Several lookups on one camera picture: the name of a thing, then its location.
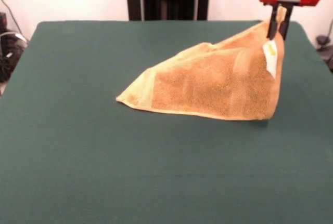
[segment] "green table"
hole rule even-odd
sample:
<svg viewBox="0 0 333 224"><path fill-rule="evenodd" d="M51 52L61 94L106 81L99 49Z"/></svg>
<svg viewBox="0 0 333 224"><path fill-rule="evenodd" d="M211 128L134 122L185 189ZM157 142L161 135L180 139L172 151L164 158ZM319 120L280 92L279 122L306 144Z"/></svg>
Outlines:
<svg viewBox="0 0 333 224"><path fill-rule="evenodd" d="M333 78L297 23L268 124L115 102L253 24L41 23L0 100L0 223L332 223Z"/></svg>

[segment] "green tablecloth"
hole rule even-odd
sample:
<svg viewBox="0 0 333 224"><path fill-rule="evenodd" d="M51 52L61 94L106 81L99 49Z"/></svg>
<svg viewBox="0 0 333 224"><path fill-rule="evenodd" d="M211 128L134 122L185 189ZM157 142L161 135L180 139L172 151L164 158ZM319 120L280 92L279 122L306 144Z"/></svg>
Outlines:
<svg viewBox="0 0 333 224"><path fill-rule="evenodd" d="M333 78L298 24L268 125L115 102L254 23L40 24L0 100L0 223L332 223Z"/></svg>

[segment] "towel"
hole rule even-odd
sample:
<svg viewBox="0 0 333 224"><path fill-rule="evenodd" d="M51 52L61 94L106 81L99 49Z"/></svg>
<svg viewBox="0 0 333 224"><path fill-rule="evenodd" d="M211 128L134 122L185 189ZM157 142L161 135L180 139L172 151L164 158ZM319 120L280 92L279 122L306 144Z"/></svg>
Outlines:
<svg viewBox="0 0 333 224"><path fill-rule="evenodd" d="M279 8L276 20L284 19ZM199 43L145 70L116 101L133 109L219 120L268 120L277 107L284 40L269 21L219 43Z"/></svg>

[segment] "towel label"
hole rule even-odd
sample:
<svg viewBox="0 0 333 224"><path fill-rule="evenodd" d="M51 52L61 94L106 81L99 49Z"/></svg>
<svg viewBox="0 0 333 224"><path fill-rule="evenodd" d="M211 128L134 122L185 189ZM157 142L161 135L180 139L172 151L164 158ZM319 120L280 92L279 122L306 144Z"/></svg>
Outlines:
<svg viewBox="0 0 333 224"><path fill-rule="evenodd" d="M275 78L277 66L277 46L274 40L268 41L263 46L266 58L266 69Z"/></svg>

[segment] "white wall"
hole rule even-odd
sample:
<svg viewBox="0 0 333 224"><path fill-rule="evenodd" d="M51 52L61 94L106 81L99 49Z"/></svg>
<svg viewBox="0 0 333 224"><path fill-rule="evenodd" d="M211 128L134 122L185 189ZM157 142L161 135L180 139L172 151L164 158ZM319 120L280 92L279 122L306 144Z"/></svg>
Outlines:
<svg viewBox="0 0 333 224"><path fill-rule="evenodd" d="M12 8L23 33L30 38L45 20L128 20L126 0L5 0ZM210 0L209 20L267 19L271 7L258 0ZM305 28L309 39L326 34L333 18L333 0L321 0L317 7L295 8L292 20ZM9 26L14 28L8 15Z"/></svg>

